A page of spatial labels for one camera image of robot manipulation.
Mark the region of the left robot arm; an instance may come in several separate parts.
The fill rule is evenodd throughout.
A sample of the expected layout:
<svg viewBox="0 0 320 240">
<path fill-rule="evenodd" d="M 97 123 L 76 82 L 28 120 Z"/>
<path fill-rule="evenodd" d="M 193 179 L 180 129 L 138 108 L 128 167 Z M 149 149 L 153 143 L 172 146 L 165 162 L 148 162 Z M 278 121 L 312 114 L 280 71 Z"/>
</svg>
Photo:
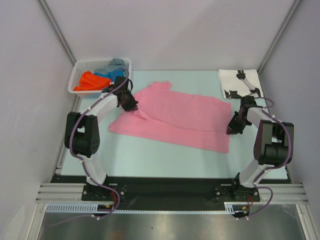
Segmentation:
<svg viewBox="0 0 320 240">
<path fill-rule="evenodd" d="M 67 115 L 64 145 L 79 160 L 87 183 L 94 186 L 93 194 L 100 200 L 107 199 L 111 193 L 114 201 L 120 202 L 119 193 L 104 184 L 107 174 L 95 156 L 100 147 L 99 122 L 115 108 L 121 107 L 125 112 L 136 111 L 138 102 L 132 95 L 132 89 L 133 83 L 128 77 L 117 76 L 115 82 L 104 88 L 91 106 Z"/>
</svg>

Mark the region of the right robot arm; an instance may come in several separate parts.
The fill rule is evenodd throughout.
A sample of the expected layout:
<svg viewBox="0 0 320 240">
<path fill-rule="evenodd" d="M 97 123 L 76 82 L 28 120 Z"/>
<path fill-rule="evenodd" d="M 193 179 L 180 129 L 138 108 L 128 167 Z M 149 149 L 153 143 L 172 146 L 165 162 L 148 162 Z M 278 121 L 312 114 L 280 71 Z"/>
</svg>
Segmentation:
<svg viewBox="0 0 320 240">
<path fill-rule="evenodd" d="M 226 134 L 237 135 L 245 127 L 255 126 L 257 135 L 253 145 L 253 160 L 233 179 L 227 191 L 235 201 L 246 201 L 258 195 L 258 183 L 271 170 L 283 168 L 293 158 L 295 126 L 283 122 L 257 105 L 253 96 L 240 99 L 239 111 L 230 120 Z"/>
</svg>

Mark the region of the pink t shirt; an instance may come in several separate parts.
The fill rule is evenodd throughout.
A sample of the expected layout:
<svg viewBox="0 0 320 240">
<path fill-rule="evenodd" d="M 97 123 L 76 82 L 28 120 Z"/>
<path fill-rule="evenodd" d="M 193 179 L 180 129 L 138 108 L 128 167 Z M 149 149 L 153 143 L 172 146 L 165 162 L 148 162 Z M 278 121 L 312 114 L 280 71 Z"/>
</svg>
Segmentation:
<svg viewBox="0 0 320 240">
<path fill-rule="evenodd" d="M 229 153 L 231 104 L 216 97 L 171 90 L 171 83 L 154 82 L 134 94 L 138 109 L 122 112 L 109 125 L 115 134 L 185 147 Z"/>
</svg>

